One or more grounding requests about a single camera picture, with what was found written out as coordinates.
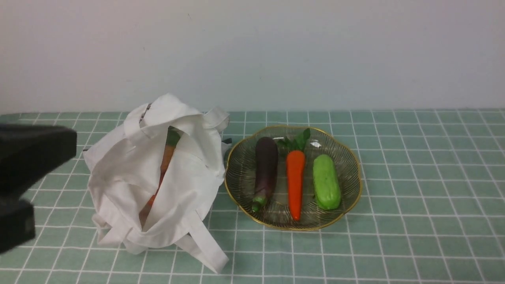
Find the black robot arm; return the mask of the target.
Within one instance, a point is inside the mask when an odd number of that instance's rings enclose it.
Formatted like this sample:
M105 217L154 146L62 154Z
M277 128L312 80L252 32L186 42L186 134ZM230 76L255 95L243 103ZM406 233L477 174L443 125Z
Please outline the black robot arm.
M36 236L33 204L23 194L77 153L77 132L59 125L0 126L0 253Z

